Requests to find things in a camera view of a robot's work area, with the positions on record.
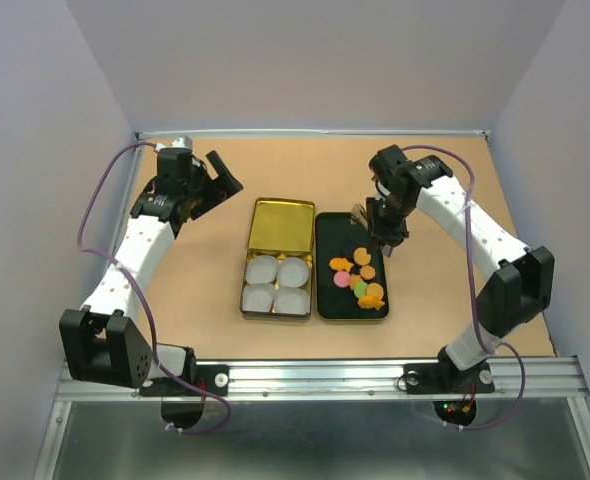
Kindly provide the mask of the gold tin lid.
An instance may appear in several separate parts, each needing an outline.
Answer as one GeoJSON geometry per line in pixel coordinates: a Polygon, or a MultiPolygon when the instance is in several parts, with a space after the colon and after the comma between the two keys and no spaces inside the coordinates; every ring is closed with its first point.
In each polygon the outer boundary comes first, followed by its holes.
{"type": "Polygon", "coordinates": [[[257,198],[249,230],[249,250],[310,252],[314,244],[315,204],[282,198],[257,198]]]}

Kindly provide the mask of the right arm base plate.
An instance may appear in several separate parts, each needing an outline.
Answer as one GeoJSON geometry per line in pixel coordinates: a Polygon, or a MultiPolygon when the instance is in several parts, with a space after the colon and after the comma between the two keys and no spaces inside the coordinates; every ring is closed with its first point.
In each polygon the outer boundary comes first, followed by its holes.
{"type": "Polygon", "coordinates": [[[410,395],[463,395],[495,392],[493,376],[487,362],[460,371],[444,362],[411,363],[403,367],[406,392],[410,395]]]}

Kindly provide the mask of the orange fish cookie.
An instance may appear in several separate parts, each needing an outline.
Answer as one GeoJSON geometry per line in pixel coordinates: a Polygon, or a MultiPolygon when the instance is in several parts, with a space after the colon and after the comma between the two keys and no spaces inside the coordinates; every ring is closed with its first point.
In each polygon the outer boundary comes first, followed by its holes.
{"type": "Polygon", "coordinates": [[[354,264],[345,257],[335,257],[329,261],[329,268],[336,272],[350,272],[353,267],[354,264]]]}
{"type": "Polygon", "coordinates": [[[358,306],[364,310],[374,309],[379,311],[384,305],[385,302],[376,296],[364,295],[358,299],[358,306]]]}

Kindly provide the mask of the white paper cup front right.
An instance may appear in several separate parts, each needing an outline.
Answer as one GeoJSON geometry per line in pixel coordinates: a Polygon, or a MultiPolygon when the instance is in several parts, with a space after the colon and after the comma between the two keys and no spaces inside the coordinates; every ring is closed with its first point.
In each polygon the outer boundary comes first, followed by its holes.
{"type": "Polygon", "coordinates": [[[307,315],[310,308],[310,296],[302,289],[280,287],[276,290],[274,302],[276,313],[285,315],[307,315]]]}

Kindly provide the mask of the aluminium front rail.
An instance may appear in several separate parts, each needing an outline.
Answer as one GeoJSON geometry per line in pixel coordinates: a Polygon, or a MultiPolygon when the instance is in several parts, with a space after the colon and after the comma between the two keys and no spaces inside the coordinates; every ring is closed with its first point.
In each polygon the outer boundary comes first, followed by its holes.
{"type": "MultiPolygon", "coordinates": [[[[202,361],[203,369],[228,367],[224,397],[233,402],[261,401],[383,401],[461,399],[470,394],[485,398],[514,399],[521,385],[517,360],[496,357],[488,361],[480,379],[491,380],[492,392],[484,385],[466,387],[459,393],[412,394],[401,379],[418,359],[304,360],[304,361],[202,361]]],[[[526,357],[523,360],[527,398],[586,398],[589,387],[579,360],[573,357],[526,357]]]]}

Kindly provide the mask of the pink round cookie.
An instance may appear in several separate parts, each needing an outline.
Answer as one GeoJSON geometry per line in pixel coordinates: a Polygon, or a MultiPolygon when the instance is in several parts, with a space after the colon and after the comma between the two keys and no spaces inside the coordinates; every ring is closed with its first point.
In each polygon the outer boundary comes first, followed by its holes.
{"type": "Polygon", "coordinates": [[[333,283],[338,288],[347,288],[350,286],[351,274],[346,271],[337,271],[333,276],[333,283]]]}

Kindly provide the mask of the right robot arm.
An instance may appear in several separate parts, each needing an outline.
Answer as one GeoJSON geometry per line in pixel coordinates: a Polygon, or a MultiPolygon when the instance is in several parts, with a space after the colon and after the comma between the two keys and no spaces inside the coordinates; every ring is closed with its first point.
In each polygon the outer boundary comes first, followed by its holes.
{"type": "Polygon", "coordinates": [[[457,390],[471,368],[494,355],[514,329],[546,310],[551,302],[555,258],[546,247],[531,248],[508,233],[472,198],[431,147],[416,161],[391,145],[369,162],[377,189],[366,201],[369,246],[388,256],[409,237],[407,219],[416,210],[430,217],[465,252],[467,273],[481,273],[485,284],[471,285],[471,323],[443,349],[435,366],[438,384],[457,390]]]}

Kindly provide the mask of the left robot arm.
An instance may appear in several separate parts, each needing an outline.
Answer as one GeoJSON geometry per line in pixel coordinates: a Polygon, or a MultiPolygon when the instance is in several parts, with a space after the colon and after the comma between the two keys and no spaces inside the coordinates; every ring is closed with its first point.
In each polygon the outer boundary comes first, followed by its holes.
{"type": "Polygon", "coordinates": [[[160,346],[155,332],[140,331],[136,316],[143,312],[154,320],[145,290],[183,225],[243,186],[215,150],[200,160],[180,141],[154,149],[156,174],[135,200],[116,253],[78,247],[109,266],[82,306],[64,311],[59,331],[73,379],[137,389],[162,378],[174,393],[185,394],[197,384],[193,350],[160,346]]]}

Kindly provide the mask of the metal tongs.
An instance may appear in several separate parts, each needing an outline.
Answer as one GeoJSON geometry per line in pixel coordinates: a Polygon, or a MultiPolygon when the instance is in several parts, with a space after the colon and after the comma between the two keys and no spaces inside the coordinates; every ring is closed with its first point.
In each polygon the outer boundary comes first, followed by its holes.
{"type": "Polygon", "coordinates": [[[366,234],[366,250],[372,254],[376,245],[373,243],[371,235],[371,228],[369,224],[369,216],[367,209],[362,204],[354,204],[350,211],[350,221],[352,225],[359,226],[366,234]]]}

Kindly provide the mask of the orange star cookie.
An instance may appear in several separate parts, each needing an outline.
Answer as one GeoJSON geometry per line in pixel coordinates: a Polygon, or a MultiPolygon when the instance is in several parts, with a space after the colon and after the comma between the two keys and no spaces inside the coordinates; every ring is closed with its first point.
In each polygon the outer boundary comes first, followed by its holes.
{"type": "Polygon", "coordinates": [[[363,281],[362,277],[358,274],[351,274],[349,279],[349,287],[354,290],[355,287],[363,281]]]}

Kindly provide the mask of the white paper cup back left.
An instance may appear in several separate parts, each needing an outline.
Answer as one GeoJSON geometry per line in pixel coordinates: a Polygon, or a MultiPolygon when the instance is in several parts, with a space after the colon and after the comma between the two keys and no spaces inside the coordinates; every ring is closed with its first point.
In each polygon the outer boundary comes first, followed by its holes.
{"type": "Polygon", "coordinates": [[[245,281],[249,285],[273,283],[279,269],[279,260],[271,255],[259,255],[246,266],[245,281]]]}

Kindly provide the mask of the white paper cup front left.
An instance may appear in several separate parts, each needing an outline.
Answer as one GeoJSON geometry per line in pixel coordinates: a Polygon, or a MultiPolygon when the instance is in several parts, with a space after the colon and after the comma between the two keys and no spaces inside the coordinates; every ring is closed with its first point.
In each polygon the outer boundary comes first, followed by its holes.
{"type": "Polygon", "coordinates": [[[273,307],[275,292],[276,289],[272,283],[247,285],[242,292],[242,310],[269,313],[273,307]]]}

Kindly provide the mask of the white paper cup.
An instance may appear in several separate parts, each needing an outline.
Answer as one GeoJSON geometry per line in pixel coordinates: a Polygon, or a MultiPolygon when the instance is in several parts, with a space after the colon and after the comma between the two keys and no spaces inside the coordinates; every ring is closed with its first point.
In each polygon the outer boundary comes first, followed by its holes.
{"type": "Polygon", "coordinates": [[[280,287],[276,290],[274,302],[276,313],[285,315],[307,315],[310,308],[310,296],[302,289],[280,287]]]}
{"type": "Polygon", "coordinates": [[[249,285],[273,283],[279,269],[279,260],[271,255],[259,255],[246,266],[245,281],[249,285]]]}
{"type": "Polygon", "coordinates": [[[269,313],[273,307],[275,292],[276,289],[272,283],[247,285],[242,292],[242,310],[269,313]]]}
{"type": "Polygon", "coordinates": [[[288,257],[280,263],[277,273],[280,287],[300,288],[307,284],[308,279],[309,268],[301,258],[288,257]]]}

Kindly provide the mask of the green round cookie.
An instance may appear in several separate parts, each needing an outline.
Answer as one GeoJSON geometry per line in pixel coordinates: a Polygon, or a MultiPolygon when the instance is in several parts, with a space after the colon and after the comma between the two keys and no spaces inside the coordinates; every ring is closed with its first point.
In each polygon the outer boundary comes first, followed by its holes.
{"type": "Polygon", "coordinates": [[[368,290],[368,286],[369,284],[361,281],[355,284],[354,288],[353,288],[353,293],[357,298],[361,298],[363,296],[367,295],[367,290],[368,290]]]}

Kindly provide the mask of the black tray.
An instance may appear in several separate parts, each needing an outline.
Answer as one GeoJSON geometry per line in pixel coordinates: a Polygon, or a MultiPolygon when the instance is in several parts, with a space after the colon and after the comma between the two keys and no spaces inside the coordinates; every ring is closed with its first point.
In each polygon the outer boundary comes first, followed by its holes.
{"type": "Polygon", "coordinates": [[[320,213],[315,219],[316,307],[318,314],[327,321],[382,321],[389,313],[387,280],[384,258],[379,250],[371,253],[370,265],[375,275],[366,283],[375,282],[383,288],[384,305],[379,309],[363,309],[358,298],[347,286],[338,287],[334,282],[336,271],[330,267],[334,258],[346,258],[353,262],[356,249],[368,246],[367,231],[351,223],[347,212],[320,213]]]}

